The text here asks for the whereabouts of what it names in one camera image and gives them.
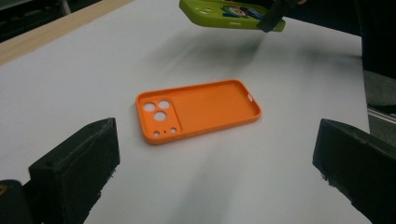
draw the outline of white table surface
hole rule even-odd
[[[320,119],[368,132],[361,40],[287,20],[283,33],[203,28],[177,0],[135,0],[0,67],[0,179],[88,123],[117,120],[121,164],[86,223],[370,223],[312,165]],[[143,91],[239,79],[255,123],[153,147]]]

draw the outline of orange silicone case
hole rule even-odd
[[[136,107],[143,136],[152,145],[250,123],[262,114],[238,80],[143,92]]]

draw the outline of white surface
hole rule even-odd
[[[320,119],[368,131],[361,41],[287,20],[283,33],[198,27],[177,1],[135,0],[0,67],[0,179],[90,122],[117,120],[121,165],[86,223],[370,223],[312,165]],[[158,147],[138,93],[236,78],[252,124]]]

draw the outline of camera cutout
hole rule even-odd
[[[154,119],[157,121],[163,121],[167,117],[166,113],[163,111],[158,111],[154,113]]]
[[[147,112],[151,112],[155,109],[155,104],[154,103],[145,103],[143,105],[143,109]]]
[[[169,101],[167,101],[167,100],[161,100],[161,101],[158,103],[158,106],[159,106],[161,109],[167,109],[167,108],[169,108],[169,106],[171,106],[171,103],[170,103]]]

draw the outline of green phone case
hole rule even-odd
[[[221,0],[180,0],[179,6],[195,24],[205,27],[259,30],[257,25],[268,11],[265,7]],[[274,31],[282,32],[285,21]]]

